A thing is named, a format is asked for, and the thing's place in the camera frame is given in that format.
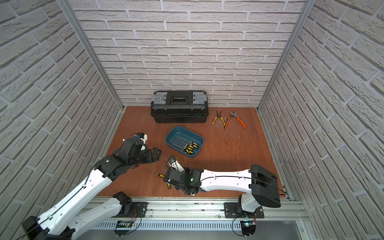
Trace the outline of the file tool nine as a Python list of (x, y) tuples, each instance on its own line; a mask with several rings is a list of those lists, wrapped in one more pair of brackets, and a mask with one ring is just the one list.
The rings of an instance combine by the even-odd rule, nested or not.
[(189, 155), (194, 154), (194, 146), (189, 143), (182, 143), (182, 142), (176, 142), (176, 145), (178, 148)]

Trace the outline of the file tool ten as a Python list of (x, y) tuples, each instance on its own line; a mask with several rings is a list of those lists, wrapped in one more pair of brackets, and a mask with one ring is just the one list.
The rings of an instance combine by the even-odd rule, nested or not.
[(195, 142), (188, 141), (188, 140), (183, 139), (183, 138), (177, 138), (177, 140), (182, 144), (184, 149), (186, 149), (188, 151), (193, 151), (194, 149), (199, 148), (199, 145)]

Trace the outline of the file tool eleven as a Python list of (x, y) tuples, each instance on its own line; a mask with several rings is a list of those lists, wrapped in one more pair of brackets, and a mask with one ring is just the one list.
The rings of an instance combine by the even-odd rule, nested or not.
[(199, 148), (199, 145), (193, 141), (189, 141), (187, 139), (184, 139), (184, 138), (180, 138), (179, 137), (179, 140), (185, 142), (188, 146), (190, 146), (192, 149), (198, 149)]

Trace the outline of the file tool one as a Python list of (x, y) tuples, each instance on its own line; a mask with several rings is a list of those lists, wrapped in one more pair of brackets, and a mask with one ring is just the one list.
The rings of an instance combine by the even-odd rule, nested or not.
[(165, 177), (165, 175), (160, 174), (160, 173), (155, 173), (155, 172), (153, 172), (153, 171), (151, 171), (151, 170), (149, 170), (149, 169), (146, 169), (146, 171), (148, 171), (148, 172), (150, 172), (150, 173), (153, 173), (153, 174), (155, 174), (157, 177), (160, 177), (160, 178), (162, 178), (162, 179)]

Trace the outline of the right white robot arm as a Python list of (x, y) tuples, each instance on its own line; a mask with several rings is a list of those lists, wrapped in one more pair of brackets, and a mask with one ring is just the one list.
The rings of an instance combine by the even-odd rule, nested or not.
[(213, 172), (202, 169), (169, 167), (165, 183), (194, 196), (200, 192), (235, 191), (240, 195), (240, 212), (254, 213), (258, 207), (281, 207), (278, 178), (260, 165), (238, 172)]

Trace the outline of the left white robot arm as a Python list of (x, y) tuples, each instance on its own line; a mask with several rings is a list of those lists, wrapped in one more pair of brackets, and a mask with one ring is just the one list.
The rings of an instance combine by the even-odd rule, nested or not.
[(75, 240), (108, 218), (138, 216), (132, 199), (123, 192), (84, 214), (79, 212), (119, 176), (139, 165), (158, 162), (161, 153), (158, 148), (149, 149), (142, 138), (126, 139), (120, 148), (98, 161), (85, 180), (55, 206), (38, 217), (24, 220), (25, 237), (29, 240)]

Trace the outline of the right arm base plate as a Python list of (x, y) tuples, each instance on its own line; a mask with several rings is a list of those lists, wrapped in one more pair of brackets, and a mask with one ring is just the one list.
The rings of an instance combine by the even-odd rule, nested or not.
[(225, 218), (247, 218), (247, 219), (263, 219), (265, 217), (262, 206), (256, 208), (254, 212), (243, 211), (239, 203), (224, 203)]

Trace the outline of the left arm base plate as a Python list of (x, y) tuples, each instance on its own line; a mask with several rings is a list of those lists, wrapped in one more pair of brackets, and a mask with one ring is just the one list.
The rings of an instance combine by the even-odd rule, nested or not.
[(112, 218), (133, 218), (137, 217), (144, 218), (146, 216), (148, 202), (132, 202), (122, 206), (120, 211), (113, 215)]

